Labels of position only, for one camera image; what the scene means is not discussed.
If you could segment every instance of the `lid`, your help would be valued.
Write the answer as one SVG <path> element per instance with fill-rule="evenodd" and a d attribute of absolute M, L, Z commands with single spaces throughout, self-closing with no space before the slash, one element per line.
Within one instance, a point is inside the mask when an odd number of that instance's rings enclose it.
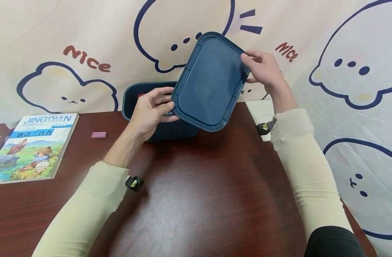
<path fill-rule="evenodd" d="M 203 130 L 221 130 L 250 73 L 243 52 L 219 33 L 204 33 L 172 93 L 174 113 Z"/>

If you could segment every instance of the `black sleeve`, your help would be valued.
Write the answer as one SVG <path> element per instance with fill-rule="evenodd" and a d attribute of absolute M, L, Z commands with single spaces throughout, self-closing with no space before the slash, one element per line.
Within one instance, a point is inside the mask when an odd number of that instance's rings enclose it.
<path fill-rule="evenodd" d="M 304 257 L 365 257 L 362 246 L 349 230 L 336 227 L 320 227 L 313 231 L 307 243 Z"/>

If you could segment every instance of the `person's left hand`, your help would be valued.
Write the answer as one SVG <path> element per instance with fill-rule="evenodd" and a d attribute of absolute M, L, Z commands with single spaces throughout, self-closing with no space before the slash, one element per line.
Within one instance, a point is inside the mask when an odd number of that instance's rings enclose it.
<path fill-rule="evenodd" d="M 137 100 L 127 128 L 144 141 L 154 134 L 159 122 L 177 121 L 177 116 L 163 116 L 174 107 L 170 94 L 174 87 L 158 87 Z"/>

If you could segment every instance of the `dark brown table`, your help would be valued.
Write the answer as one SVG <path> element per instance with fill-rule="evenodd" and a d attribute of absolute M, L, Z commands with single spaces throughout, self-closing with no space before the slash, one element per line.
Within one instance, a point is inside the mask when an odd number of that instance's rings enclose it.
<path fill-rule="evenodd" d="M 0 185 L 0 257 L 30 256 L 88 168 L 103 159 L 128 122 L 121 113 L 80 115 L 56 177 Z M 91 133 L 107 131 L 93 140 Z M 101 230 L 90 256 L 301 257 L 306 241 L 289 181 L 244 103 L 219 132 L 146 143 L 130 169 L 141 192 Z M 353 217 L 368 256 L 374 249 Z"/>

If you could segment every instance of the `blue plastic container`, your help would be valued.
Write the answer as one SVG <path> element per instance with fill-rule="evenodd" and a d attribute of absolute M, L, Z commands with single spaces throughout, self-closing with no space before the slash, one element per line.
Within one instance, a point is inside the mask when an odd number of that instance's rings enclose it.
<path fill-rule="evenodd" d="M 250 73 L 243 52 L 219 33 L 204 33 L 172 93 L 174 113 L 206 131 L 224 128 Z"/>
<path fill-rule="evenodd" d="M 198 128 L 214 132 L 228 122 L 250 70 L 244 51 L 216 32 L 202 35 L 177 82 L 142 83 L 124 94 L 123 116 L 130 120 L 140 94 L 171 86 L 174 113 L 180 120 L 159 124 L 149 141 L 195 136 Z"/>
<path fill-rule="evenodd" d="M 126 120 L 130 121 L 133 115 L 134 107 L 136 106 L 138 96 L 146 94 L 157 87 L 175 87 L 175 81 L 172 82 L 156 82 L 156 83 L 140 83 L 135 84 L 126 89 L 123 98 L 122 114 Z M 162 140 L 174 140 L 177 138 L 193 137 L 197 135 L 199 129 L 192 124 L 178 120 L 174 122 L 160 123 L 157 125 L 154 135 L 148 140 L 151 141 L 162 141 Z"/>

